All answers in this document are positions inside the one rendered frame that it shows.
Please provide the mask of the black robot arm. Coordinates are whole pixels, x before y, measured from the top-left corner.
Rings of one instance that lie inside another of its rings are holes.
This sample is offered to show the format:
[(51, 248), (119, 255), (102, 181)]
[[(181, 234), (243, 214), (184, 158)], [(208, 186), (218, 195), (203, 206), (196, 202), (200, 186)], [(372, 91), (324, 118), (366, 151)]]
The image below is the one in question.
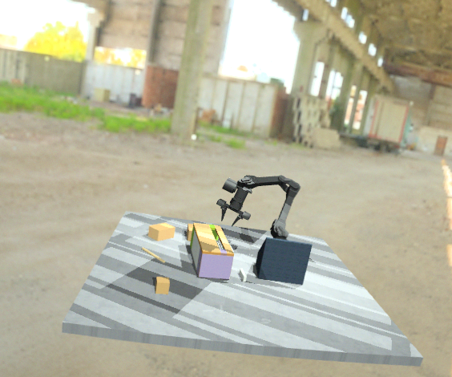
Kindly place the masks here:
[[(265, 185), (276, 185), (282, 187), (282, 189), (286, 192), (286, 200), (284, 206), (280, 212), (280, 216), (272, 223), (271, 234), (273, 238), (286, 240), (289, 236), (289, 233), (285, 229), (286, 219), (289, 214), (289, 210), (291, 209), (293, 200), (295, 196), (301, 189), (301, 186), (292, 179), (286, 178), (285, 176), (265, 176), (265, 177), (256, 177), (256, 176), (245, 176), (242, 179), (239, 179), (237, 182), (228, 178), (222, 189), (234, 193), (236, 191), (235, 196), (239, 197), (242, 200), (245, 200), (248, 193), (252, 194), (252, 189), (257, 186), (265, 186)], [(289, 186), (287, 186), (289, 184)]]

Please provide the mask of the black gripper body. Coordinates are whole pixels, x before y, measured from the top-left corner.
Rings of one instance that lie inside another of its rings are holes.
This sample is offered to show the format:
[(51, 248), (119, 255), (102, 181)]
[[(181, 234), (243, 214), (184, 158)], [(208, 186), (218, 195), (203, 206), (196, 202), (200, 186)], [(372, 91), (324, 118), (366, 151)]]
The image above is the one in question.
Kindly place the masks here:
[(239, 213), (239, 217), (242, 217), (245, 220), (249, 220), (249, 218), (251, 217), (251, 214), (247, 213), (245, 211), (244, 212), (240, 211), (240, 208), (241, 208), (242, 204), (244, 203), (244, 200), (240, 199), (237, 196), (234, 196), (230, 205), (226, 204), (226, 202), (227, 201), (219, 199), (216, 202), (216, 204), (221, 206), (221, 208), (223, 208), (223, 209), (226, 209), (226, 208), (231, 209), (232, 211)]

